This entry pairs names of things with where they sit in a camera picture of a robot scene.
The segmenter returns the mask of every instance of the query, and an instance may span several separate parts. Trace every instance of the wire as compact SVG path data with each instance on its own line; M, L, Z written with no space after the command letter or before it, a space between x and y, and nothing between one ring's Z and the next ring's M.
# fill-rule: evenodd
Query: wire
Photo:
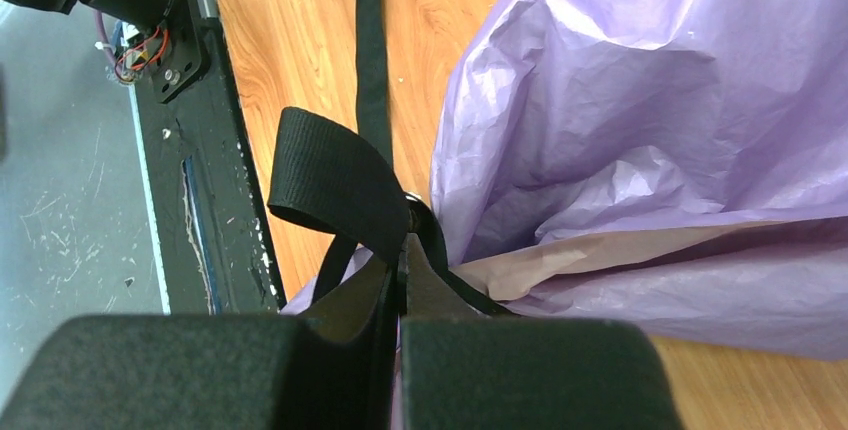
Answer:
M138 64L138 65L133 66L133 67L132 67L132 69L133 69L133 70L135 70L135 71L141 71L141 70L144 70L144 69L145 69L145 68L147 68L147 66L148 66L148 65L150 65L151 63L153 63L153 62L155 62L155 61L157 61L157 60L161 59L161 58L162 58L162 55L164 55L164 54L165 54L165 48L168 46L168 40L169 40L169 38L170 38L170 32L169 32L169 31L168 31L168 29L166 28L166 29L165 29L165 35L162 37L162 45L159 47L159 51L158 51L158 52L156 52L156 55L154 55L154 56L153 56L153 58L151 58L150 60L148 60L148 61L146 61L146 62L144 62L144 63L141 63L141 64Z
M124 72L122 70L118 70L118 63L115 63L115 66L112 67L112 70L115 71L115 77L117 77L119 83L123 83L124 85L132 85L135 82L135 74L130 74L129 78L124 76Z
M148 37L147 39L145 39L143 42L139 43L135 47L124 52L124 54L121 55L121 58L119 58L115 62L115 68L117 69L122 63L124 63L124 60L126 60L127 57L130 56L130 54L132 54L133 52L137 52L137 51L141 50L142 48L144 48L145 46L147 46L148 43L150 43L154 38L159 36L159 32L161 32L161 31L162 31L162 29L160 27L156 27L156 32L153 35L151 35L150 37Z
M106 25L103 23L103 12L98 10L94 11L94 23L97 28L97 37L100 39L100 44L102 45L101 50L106 55L106 58L109 60L109 64L112 66L112 70L115 72L115 77L118 79L118 82L124 85L131 85L135 80L126 79L121 72L118 71L118 64L115 60L114 48L110 42L106 39ZM119 26L115 25L116 31L119 30Z

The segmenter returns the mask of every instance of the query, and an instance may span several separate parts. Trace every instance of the black metal frame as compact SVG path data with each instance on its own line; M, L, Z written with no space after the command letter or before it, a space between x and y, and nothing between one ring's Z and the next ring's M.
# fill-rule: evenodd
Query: black metal frame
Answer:
M166 104L158 78L136 85L171 311L276 311L285 293L224 31L214 0L186 3L208 70Z

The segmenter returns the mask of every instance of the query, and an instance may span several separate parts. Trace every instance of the black fabric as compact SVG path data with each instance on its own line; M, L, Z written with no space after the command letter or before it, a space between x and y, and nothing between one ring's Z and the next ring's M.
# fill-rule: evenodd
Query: black fabric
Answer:
M392 165L383 0L356 0L356 77L359 134Z
M302 376L298 380L306 384L292 385L291 393L300 396L297 406L314 407L317 412L311 425L286 428L389 428L399 302L397 274L388 269L372 258L340 291L301 314L309 321L312 335L320 337L303 350L314 352L323 342L332 353L304 354L304 361L310 363L298 369ZM327 422L324 413L342 413L335 407L350 402L359 412L343 413L355 418L344 425L322 423Z
M683 429L657 352L630 324L411 317L400 335L407 430Z
M299 108L283 110L268 207L286 221L338 235L324 259L316 283L321 294L313 303L341 282L353 242L396 271L411 230L436 274L466 303L488 315L513 314L448 269L444 237L432 212L406 197L374 147L331 120Z
M401 276L405 290L405 314L430 318L474 318L477 312L471 309L433 271L421 242L414 234L406 237L406 245L398 266L398 281Z
M377 150L347 128L299 108L283 110L271 173L271 213L343 235L396 265L406 199Z
M299 108L283 110L271 173L271 213L336 235L315 283L316 304L342 281L362 244L396 271L407 231L417 233L433 271L487 315L513 315L448 269L444 236L427 206L404 195L392 172L382 0L356 0L356 119L359 134ZM398 284L405 313L404 276Z
M275 315L71 320L36 354L0 428L271 428L298 396L280 389L304 365L293 359L305 334Z

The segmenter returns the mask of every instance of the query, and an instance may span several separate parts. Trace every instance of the red wire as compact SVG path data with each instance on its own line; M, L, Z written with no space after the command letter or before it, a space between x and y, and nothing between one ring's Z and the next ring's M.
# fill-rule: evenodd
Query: red wire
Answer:
M147 45L148 43L150 43L150 42L151 42L154 38L158 37L158 36L159 36L159 32L160 32L160 30L161 30L161 29L160 29L159 27L156 27L156 33L154 33L152 36L150 36L149 38L147 38L145 41L143 41L143 42L139 43L138 45L136 45L136 46L135 46L134 48L132 48L131 50L127 50L126 52L124 52L124 54L123 54L123 55L121 55L121 58L119 58L119 59L118 59L118 61L117 61L117 62L115 62L115 68L118 68L118 67L119 67L122 63L124 63L124 60L126 60L126 58L130 55L130 53L132 53L132 52L136 52L136 51L140 50L142 47L144 47L145 45Z
M169 36L170 36L170 32L168 31L168 29L165 29L165 35L162 37L162 46L159 47L159 51L156 52L156 55L154 55L153 58L151 58L150 60L148 60L145 63L140 63L138 65L133 66L132 69L136 70L136 71L141 70L144 67L150 65L151 63L155 62L156 60L159 60L160 58L162 58L162 55L165 54L165 47L168 46Z

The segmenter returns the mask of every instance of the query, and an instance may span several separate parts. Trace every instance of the beige paper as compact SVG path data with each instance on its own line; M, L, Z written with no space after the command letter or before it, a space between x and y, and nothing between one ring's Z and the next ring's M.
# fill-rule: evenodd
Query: beige paper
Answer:
M584 235L468 262L453 271L495 300L515 300L554 275L642 263L731 232L780 223L785 222Z

